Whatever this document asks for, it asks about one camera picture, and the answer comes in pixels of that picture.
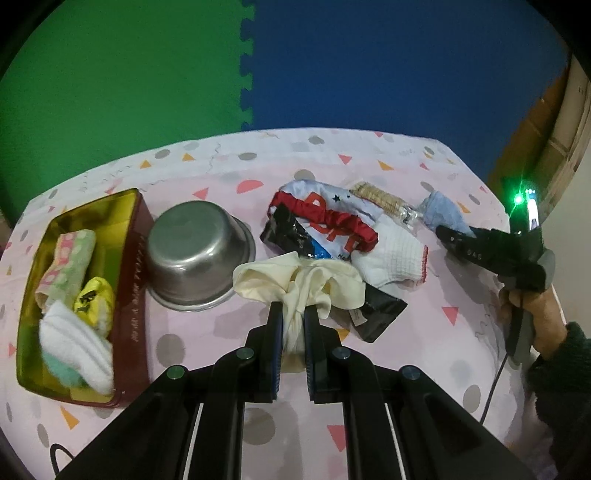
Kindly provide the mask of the dark sleeve forearm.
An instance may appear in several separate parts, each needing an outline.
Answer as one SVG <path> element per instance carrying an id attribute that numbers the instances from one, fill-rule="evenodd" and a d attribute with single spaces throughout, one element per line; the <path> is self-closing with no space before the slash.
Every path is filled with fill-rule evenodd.
<path id="1" fill-rule="evenodd" d="M 560 479 L 590 477 L 590 339 L 580 326 L 553 355 L 539 357 L 528 371 L 538 418 L 551 430 L 550 455 Z"/>

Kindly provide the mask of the person's right hand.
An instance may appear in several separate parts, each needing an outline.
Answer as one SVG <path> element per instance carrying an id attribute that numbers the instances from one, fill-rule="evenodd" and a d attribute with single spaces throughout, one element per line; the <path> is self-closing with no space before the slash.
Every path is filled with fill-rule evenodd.
<path id="1" fill-rule="evenodd" d="M 566 320 L 554 286 L 551 285 L 543 293 L 509 291 L 504 287 L 500 291 L 499 300 L 499 317 L 503 324 L 511 322 L 513 306 L 522 307 L 533 315 L 533 347 L 545 360 L 550 359 L 568 335 Z"/>

